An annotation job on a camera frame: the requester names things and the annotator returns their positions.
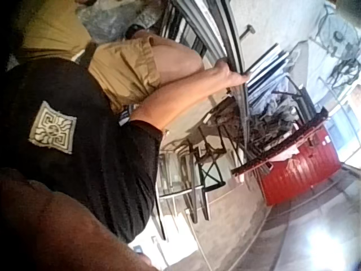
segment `chair leg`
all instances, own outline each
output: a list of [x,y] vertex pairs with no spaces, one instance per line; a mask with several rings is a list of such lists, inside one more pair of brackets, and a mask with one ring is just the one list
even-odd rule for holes
[[192,221],[194,224],[198,223],[198,214],[197,214],[197,191],[196,191],[196,180],[195,180],[195,174],[194,174],[194,149],[193,144],[188,141],[189,147],[190,147],[190,178],[191,178],[191,206],[192,206]]

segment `hand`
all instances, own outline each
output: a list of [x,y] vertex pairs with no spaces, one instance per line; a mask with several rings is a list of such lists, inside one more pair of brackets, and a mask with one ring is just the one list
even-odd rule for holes
[[224,61],[224,59],[219,59],[216,62],[214,68],[223,74],[226,88],[242,85],[249,80],[250,75],[240,75],[239,73],[231,72],[228,64]]

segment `black t-shirt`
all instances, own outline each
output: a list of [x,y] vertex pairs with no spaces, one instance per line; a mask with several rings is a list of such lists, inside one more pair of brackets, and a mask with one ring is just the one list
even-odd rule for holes
[[120,127],[91,74],[59,58],[11,70],[1,98],[0,167],[77,199],[131,242],[153,208],[162,133]]

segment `finger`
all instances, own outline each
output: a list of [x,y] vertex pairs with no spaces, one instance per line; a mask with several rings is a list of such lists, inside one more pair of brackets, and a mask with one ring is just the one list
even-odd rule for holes
[[230,84],[231,86],[239,86],[246,83],[250,78],[250,74],[240,75],[239,73],[232,72],[230,76]]

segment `khaki shorts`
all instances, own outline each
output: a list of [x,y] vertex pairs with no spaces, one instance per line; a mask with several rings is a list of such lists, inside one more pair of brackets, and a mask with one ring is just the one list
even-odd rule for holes
[[[39,58],[75,60],[91,37],[76,16],[74,0],[25,0],[15,27],[23,35],[15,55],[20,63]],[[152,38],[100,45],[89,66],[115,113],[140,103],[160,84]]]

